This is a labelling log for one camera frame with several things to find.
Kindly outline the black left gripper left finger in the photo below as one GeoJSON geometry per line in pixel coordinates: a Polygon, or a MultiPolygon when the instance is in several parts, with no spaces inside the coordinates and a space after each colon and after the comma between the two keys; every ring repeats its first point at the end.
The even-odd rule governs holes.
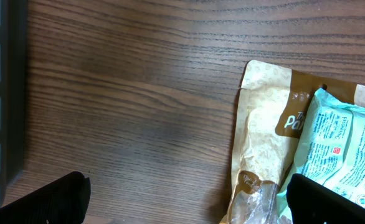
{"type": "Polygon", "coordinates": [[[90,179],[74,171],[0,208],[0,224],[82,224],[90,196],[90,179]]]}

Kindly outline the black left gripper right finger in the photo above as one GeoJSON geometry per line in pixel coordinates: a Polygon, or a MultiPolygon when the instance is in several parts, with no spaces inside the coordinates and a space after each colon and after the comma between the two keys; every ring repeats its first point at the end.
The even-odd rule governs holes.
{"type": "Polygon", "coordinates": [[[287,187],[294,224],[365,224],[365,208],[301,175],[287,187]]]}

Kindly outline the green wet wipes pack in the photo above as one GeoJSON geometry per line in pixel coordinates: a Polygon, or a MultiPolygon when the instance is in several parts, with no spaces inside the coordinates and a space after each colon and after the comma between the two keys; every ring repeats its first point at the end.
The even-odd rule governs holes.
{"type": "Polygon", "coordinates": [[[365,108],[317,90],[291,170],[277,194],[279,217],[292,219],[287,187],[294,174],[304,175],[365,209],[365,108]]]}

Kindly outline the brown Pantree bag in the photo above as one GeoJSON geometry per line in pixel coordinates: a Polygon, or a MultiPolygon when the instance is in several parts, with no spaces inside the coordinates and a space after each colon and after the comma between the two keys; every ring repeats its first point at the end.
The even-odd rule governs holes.
{"type": "Polygon", "coordinates": [[[291,223],[277,194],[291,170],[315,92],[365,108],[365,85],[251,60],[239,92],[232,150],[232,196],[224,223],[291,223]]]}

